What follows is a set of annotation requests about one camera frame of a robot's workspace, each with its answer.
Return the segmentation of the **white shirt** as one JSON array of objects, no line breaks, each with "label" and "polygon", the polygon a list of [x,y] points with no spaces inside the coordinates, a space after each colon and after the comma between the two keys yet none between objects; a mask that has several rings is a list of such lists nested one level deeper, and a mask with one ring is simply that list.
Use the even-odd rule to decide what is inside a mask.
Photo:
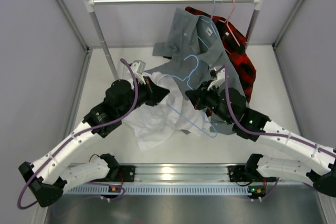
[{"label": "white shirt", "polygon": [[175,80],[167,74],[144,73],[154,84],[169,89],[169,94],[157,105],[142,105],[123,120],[133,128],[138,147],[146,151],[168,140],[175,131],[201,136],[211,127],[202,111],[195,110],[186,100]]}]

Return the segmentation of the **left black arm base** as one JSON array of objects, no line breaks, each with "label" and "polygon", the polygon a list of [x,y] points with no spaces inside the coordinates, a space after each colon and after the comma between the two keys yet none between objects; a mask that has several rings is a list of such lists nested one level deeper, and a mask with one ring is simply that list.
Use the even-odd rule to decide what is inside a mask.
[{"label": "left black arm base", "polygon": [[119,166],[115,182],[132,183],[135,177],[135,166],[133,165],[121,165]]}]

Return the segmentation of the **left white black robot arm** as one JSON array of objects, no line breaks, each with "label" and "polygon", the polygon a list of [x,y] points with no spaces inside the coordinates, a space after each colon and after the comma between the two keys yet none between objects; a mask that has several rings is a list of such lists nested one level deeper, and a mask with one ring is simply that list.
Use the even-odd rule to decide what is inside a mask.
[{"label": "left white black robot arm", "polygon": [[156,106],[169,90],[145,77],[144,83],[117,80],[105,92],[101,103],[83,118],[78,126],[52,151],[18,170],[41,207],[54,204],[74,187],[91,181],[113,182],[120,174],[120,165],[111,154],[102,154],[94,161],[70,168],[73,159],[97,140],[107,137],[121,126],[132,110],[142,105]]}]

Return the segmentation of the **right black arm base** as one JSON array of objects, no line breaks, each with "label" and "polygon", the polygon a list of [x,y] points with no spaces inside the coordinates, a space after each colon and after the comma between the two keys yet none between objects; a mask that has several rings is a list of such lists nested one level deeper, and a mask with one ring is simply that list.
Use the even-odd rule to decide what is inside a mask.
[{"label": "right black arm base", "polygon": [[245,170],[244,165],[228,166],[229,181],[241,187],[247,187],[251,201],[261,202],[267,195],[268,183],[275,183],[275,177],[262,177],[259,174],[251,174]]}]

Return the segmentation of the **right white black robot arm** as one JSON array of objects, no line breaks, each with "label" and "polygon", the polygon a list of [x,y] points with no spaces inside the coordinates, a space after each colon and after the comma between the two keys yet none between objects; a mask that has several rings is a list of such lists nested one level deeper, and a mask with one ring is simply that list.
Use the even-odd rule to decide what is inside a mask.
[{"label": "right white black robot arm", "polygon": [[195,109],[211,110],[223,122],[231,124],[233,132],[241,138],[272,147],[292,158],[251,154],[244,167],[248,179],[277,177],[295,180],[335,197],[335,149],[309,141],[250,109],[246,99],[234,88],[209,90],[203,83],[185,94]]}]

